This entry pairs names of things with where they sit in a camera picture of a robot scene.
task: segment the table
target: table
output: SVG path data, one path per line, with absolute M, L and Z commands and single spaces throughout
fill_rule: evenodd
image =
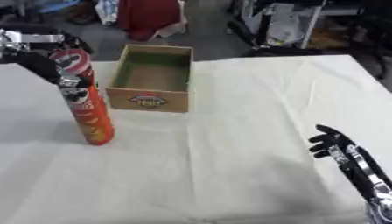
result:
M 101 86 L 115 62 L 96 62 Z M 110 110 L 113 141 L 87 145 L 60 93 L 0 66 L 0 222 L 365 223 L 316 123 L 364 146 L 389 176 L 391 94 L 349 56 L 195 62 L 191 112 Z

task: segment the cardboard box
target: cardboard box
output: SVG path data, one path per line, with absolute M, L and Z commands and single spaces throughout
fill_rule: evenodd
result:
M 187 112 L 193 50 L 127 45 L 106 88 L 113 109 Z

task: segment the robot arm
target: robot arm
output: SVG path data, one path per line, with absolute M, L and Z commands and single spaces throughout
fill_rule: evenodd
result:
M 392 182 L 370 154 L 350 138 L 323 125 L 323 134 L 309 141 L 315 158 L 331 156 L 340 170 L 367 202 L 369 219 L 374 224 L 392 223 Z
M 17 63 L 60 87 L 87 88 L 90 80 L 67 74 L 47 57 L 59 49 L 91 48 L 79 38 L 52 27 L 31 24 L 0 24 L 0 62 Z

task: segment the white object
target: white object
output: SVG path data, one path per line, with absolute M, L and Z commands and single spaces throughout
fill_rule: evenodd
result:
M 115 67 L 94 63 L 101 88 Z M 110 110 L 100 147 L 55 86 L 0 69 L 2 224 L 365 223 L 333 160 L 307 151 L 316 123 L 392 177 L 391 94 L 349 56 L 196 62 L 190 113 Z
M 117 21 L 118 0 L 99 0 L 95 10 L 103 25 L 112 25 Z
M 186 25 L 188 24 L 188 20 L 186 19 L 186 13 L 185 13 L 186 2 L 182 0 L 178 0 L 178 6 L 179 6 L 179 13 L 180 13 L 179 22 L 176 24 L 167 25 L 166 27 L 158 30 L 154 35 L 154 37 L 152 37 L 152 39 L 155 38 L 156 36 L 161 38 L 168 38 L 176 33 L 186 32 Z

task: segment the red chip can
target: red chip can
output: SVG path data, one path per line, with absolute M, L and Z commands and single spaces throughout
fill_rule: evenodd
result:
M 67 74 L 91 80 L 90 87 L 60 87 L 60 91 L 86 140 L 93 145 L 110 141 L 115 131 L 103 96 L 95 85 L 89 55 L 81 49 L 67 49 L 55 52 L 50 59 L 56 60 Z

